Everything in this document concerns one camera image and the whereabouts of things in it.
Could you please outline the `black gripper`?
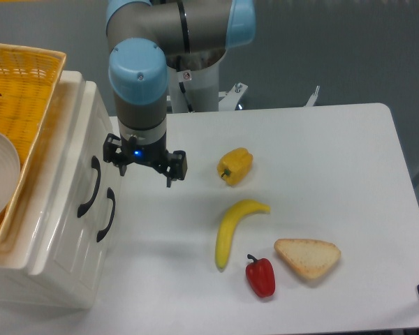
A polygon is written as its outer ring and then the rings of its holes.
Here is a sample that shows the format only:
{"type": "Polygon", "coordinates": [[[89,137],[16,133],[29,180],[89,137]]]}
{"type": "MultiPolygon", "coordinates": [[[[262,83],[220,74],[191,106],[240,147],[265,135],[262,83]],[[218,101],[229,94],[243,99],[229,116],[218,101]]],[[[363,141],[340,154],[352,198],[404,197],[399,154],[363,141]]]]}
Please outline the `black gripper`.
{"type": "Polygon", "coordinates": [[[166,135],[151,144],[141,145],[136,138],[122,140],[113,133],[108,133],[103,143],[103,160],[119,169],[119,174],[126,174],[127,166],[135,163],[155,169],[166,177],[166,187],[174,181],[183,181],[187,173],[186,152],[166,149],[166,135]]]}

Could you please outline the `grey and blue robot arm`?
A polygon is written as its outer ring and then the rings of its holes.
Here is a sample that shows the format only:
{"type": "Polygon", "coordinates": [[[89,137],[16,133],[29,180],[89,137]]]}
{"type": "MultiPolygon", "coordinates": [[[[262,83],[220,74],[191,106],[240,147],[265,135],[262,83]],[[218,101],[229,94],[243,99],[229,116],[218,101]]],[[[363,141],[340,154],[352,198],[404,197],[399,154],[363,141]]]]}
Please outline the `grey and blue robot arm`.
{"type": "Polygon", "coordinates": [[[106,13],[108,77],[119,135],[108,134],[103,159],[124,175],[136,163],[171,184],[186,176],[184,151],[166,149],[167,59],[250,43],[252,1],[110,1],[106,13]]]}

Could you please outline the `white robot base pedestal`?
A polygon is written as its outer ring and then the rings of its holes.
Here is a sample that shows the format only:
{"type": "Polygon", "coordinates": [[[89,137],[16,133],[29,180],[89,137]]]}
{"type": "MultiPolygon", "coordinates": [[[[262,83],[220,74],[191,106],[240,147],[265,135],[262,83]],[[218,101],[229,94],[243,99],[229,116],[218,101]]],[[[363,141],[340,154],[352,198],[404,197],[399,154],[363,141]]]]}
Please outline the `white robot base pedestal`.
{"type": "Polygon", "coordinates": [[[219,89],[220,65],[224,49],[166,58],[169,74],[168,107],[177,113],[241,110],[248,90],[237,82],[228,91],[219,89]]]}

